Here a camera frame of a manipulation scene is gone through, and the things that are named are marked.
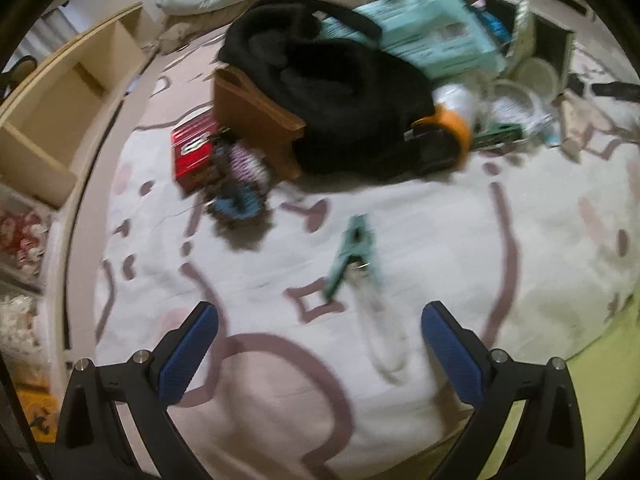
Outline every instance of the snack package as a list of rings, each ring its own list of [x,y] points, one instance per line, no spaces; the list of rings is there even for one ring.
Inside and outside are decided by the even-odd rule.
[[[185,194],[203,186],[209,168],[211,143],[218,123],[211,110],[194,117],[171,133],[174,149],[174,177]]]
[[[14,383],[49,387],[44,331],[36,296],[0,282],[0,352]]]
[[[47,206],[0,185],[0,270],[41,289],[49,227]]]

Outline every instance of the clear plastic container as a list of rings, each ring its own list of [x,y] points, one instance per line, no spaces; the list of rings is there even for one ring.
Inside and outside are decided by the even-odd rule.
[[[472,134],[476,123],[486,114],[484,108],[490,82],[488,74],[471,70],[441,82],[433,91],[433,101],[459,115]]]
[[[0,184],[0,274],[42,290],[51,210]]]
[[[45,332],[36,295],[0,281],[0,352],[14,383],[49,387]]]
[[[507,80],[494,82],[490,121],[518,123],[527,135],[537,132],[545,123],[546,113],[540,98],[525,86]]]

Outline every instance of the black backpack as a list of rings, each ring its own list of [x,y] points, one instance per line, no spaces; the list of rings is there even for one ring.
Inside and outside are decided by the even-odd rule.
[[[410,170],[419,154],[404,133],[434,114],[429,79],[378,48],[318,38],[317,12],[380,41],[380,27],[346,7],[261,0],[232,23],[218,57],[305,121],[305,135],[293,145],[304,171],[386,178]]]

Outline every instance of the plastic bag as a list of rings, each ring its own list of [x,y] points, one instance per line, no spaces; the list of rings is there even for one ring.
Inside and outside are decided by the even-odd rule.
[[[40,268],[49,227],[47,206],[0,185],[0,272],[42,288]]]
[[[36,297],[0,282],[0,353],[14,383],[49,387],[43,336]]]

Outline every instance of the cardboard box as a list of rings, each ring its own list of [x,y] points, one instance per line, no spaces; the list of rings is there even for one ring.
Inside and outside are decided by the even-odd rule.
[[[212,110],[194,117],[172,131],[174,149],[174,178],[185,194],[203,186],[209,167],[212,136],[218,132],[218,123]]]

